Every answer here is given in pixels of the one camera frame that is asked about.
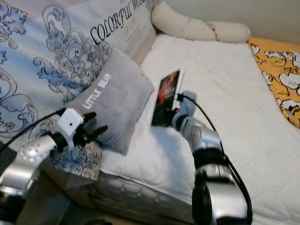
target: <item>pillow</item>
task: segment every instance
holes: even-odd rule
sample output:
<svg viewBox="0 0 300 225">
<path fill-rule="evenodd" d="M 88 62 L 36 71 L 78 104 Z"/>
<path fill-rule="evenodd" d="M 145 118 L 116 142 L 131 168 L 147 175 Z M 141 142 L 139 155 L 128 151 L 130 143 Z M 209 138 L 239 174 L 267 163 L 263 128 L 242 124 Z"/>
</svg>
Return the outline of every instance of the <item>pillow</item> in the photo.
<svg viewBox="0 0 300 225">
<path fill-rule="evenodd" d="M 156 0 L 1 1 L 0 142 L 86 90 L 113 46 L 142 62 L 156 35 L 150 20 L 155 4 Z M 54 118 L 42 121 L 10 148 L 18 150 L 54 131 L 55 124 Z M 76 148 L 53 165 L 95 180 L 101 151 L 95 144 Z"/>
<path fill-rule="evenodd" d="M 175 12 L 163 1 L 152 11 L 151 21 L 162 32 L 191 40 L 216 40 L 214 31 L 204 22 Z"/>
<path fill-rule="evenodd" d="M 214 30 L 217 41 L 245 43 L 250 37 L 249 28 L 238 22 L 207 22 Z"/>
<path fill-rule="evenodd" d="M 241 23 L 209 22 L 193 19 L 172 10 L 163 1 L 152 11 L 151 21 L 162 32 L 185 39 L 245 43 L 249 28 Z"/>
<path fill-rule="evenodd" d="M 98 78 L 67 106 L 82 114 L 96 112 L 96 118 L 87 126 L 88 132 L 107 125 L 108 130 L 99 140 L 126 155 L 136 121 L 153 90 L 140 67 L 113 48 Z"/>
</svg>

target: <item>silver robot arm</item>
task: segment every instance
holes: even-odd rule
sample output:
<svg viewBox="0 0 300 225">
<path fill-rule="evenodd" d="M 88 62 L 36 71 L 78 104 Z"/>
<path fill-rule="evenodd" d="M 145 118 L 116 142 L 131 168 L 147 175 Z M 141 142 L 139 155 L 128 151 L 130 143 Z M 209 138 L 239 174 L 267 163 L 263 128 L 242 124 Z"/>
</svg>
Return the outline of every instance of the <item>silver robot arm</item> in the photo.
<svg viewBox="0 0 300 225">
<path fill-rule="evenodd" d="M 0 225 L 16 221 L 39 175 L 40 165 L 52 151 L 62 152 L 77 145 L 84 146 L 107 130 L 107 126 L 99 127 L 91 135 L 84 131 L 84 123 L 95 116 L 94 112 L 81 115 L 68 108 L 58 120 L 54 134 L 44 135 L 19 148 L 14 161 L 0 176 Z"/>
<path fill-rule="evenodd" d="M 183 92 L 196 101 L 196 94 Z M 218 133 L 193 117 L 195 105 L 184 98 L 172 126 L 188 141 L 195 162 L 193 220 L 196 225 L 250 224 L 248 206 L 222 152 Z"/>
</svg>

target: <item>orange blanket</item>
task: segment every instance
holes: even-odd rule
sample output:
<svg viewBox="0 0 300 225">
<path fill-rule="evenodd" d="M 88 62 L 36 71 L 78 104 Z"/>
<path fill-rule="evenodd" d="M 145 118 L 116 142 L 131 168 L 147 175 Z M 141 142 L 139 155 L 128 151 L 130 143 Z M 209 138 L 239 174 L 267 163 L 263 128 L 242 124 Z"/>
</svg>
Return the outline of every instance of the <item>orange blanket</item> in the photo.
<svg viewBox="0 0 300 225">
<path fill-rule="evenodd" d="M 283 115 L 300 128 L 300 46 L 254 37 L 248 44 Z"/>
</svg>

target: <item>quilted mattress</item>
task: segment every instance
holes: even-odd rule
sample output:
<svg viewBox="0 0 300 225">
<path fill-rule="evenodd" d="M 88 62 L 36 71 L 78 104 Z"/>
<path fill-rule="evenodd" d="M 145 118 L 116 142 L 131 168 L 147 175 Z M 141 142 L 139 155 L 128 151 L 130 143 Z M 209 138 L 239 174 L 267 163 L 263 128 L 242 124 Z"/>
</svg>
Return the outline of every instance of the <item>quilted mattress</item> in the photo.
<svg viewBox="0 0 300 225">
<path fill-rule="evenodd" d="M 92 200 L 101 209 L 111 207 L 116 213 L 123 211 L 147 216 L 150 224 L 154 223 L 153 218 L 159 221 L 158 224 L 162 224 L 164 218 L 192 222 L 190 205 L 147 186 L 105 173 L 100 173 Z"/>
<path fill-rule="evenodd" d="M 248 45 L 158 35 L 142 69 L 158 89 L 179 67 L 182 89 L 198 93 L 249 190 L 253 224 L 300 224 L 300 130 L 281 114 Z M 175 130 L 150 126 L 156 96 L 137 122 L 127 156 L 104 150 L 101 171 L 191 205 L 192 154 Z M 199 111 L 195 116 L 205 122 Z"/>
</svg>

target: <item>black cable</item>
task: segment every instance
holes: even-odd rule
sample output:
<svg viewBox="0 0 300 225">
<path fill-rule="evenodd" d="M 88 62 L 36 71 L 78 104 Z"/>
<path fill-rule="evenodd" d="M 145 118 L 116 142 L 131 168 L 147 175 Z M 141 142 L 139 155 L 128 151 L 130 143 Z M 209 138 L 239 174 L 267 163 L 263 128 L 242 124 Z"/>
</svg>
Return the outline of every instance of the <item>black cable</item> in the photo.
<svg viewBox="0 0 300 225">
<path fill-rule="evenodd" d="M 177 95 L 177 99 L 179 101 L 182 101 L 183 98 L 186 98 L 188 99 L 189 101 L 191 101 L 194 105 L 196 105 L 198 107 L 198 109 L 200 109 L 200 111 L 203 113 L 203 115 L 205 116 L 205 118 L 207 119 L 207 121 L 210 123 L 210 126 L 211 128 L 214 130 L 214 131 L 217 131 L 217 129 L 215 128 L 214 124 L 211 122 L 210 118 L 208 117 L 208 115 L 206 115 L 205 111 L 198 105 L 198 103 L 196 103 L 192 98 L 190 98 L 189 96 L 185 96 L 184 94 L 178 94 Z M 222 142 L 220 141 L 220 145 L 221 145 L 221 150 L 223 153 L 224 152 L 224 148 L 223 148 L 223 144 Z"/>
<path fill-rule="evenodd" d="M 213 123 L 211 122 L 211 120 L 209 119 L 208 115 L 205 113 L 205 111 L 192 98 L 190 98 L 189 96 L 185 96 L 183 94 L 178 94 L 177 95 L 177 100 L 179 100 L 181 102 L 182 102 L 182 100 L 184 98 L 186 98 L 189 101 L 191 101 L 194 105 L 196 105 L 200 109 L 200 111 L 203 113 L 203 115 L 205 116 L 205 118 L 207 119 L 207 121 L 210 123 L 212 129 L 217 132 L 217 129 L 215 128 L 215 126 L 213 125 Z M 241 190 L 241 192 L 244 195 L 244 198 L 246 200 L 246 204 L 247 204 L 247 223 L 251 224 L 252 223 L 253 212 L 252 212 L 252 203 L 251 203 L 251 198 L 250 198 L 249 192 L 248 192 L 248 190 L 246 188 L 245 183 L 243 182 L 242 178 L 240 177 L 239 173 L 237 172 L 237 170 L 235 169 L 234 165 L 230 161 L 229 157 L 225 154 L 221 140 L 220 140 L 220 145 L 221 145 L 221 150 L 222 150 L 223 154 L 227 158 L 230 170 L 231 170 L 231 172 L 233 174 L 233 178 L 234 178 L 235 182 L 237 183 L 239 189 Z"/>
<path fill-rule="evenodd" d="M 4 149 L 6 149 L 12 142 L 14 142 L 18 137 L 22 136 L 23 134 L 25 134 L 28 130 L 30 130 L 32 127 L 36 126 L 38 123 L 40 123 L 43 120 L 48 119 L 49 117 L 52 117 L 55 114 L 58 115 L 62 115 L 64 113 L 65 109 L 60 109 L 57 110 L 47 116 L 44 116 L 43 118 L 35 121 L 34 123 L 30 124 L 28 127 L 26 127 L 24 130 L 20 131 L 18 134 L 16 134 L 14 137 L 12 137 L 6 144 L 4 144 L 1 148 L 0 148 L 0 154 L 2 151 L 4 151 Z"/>
</svg>

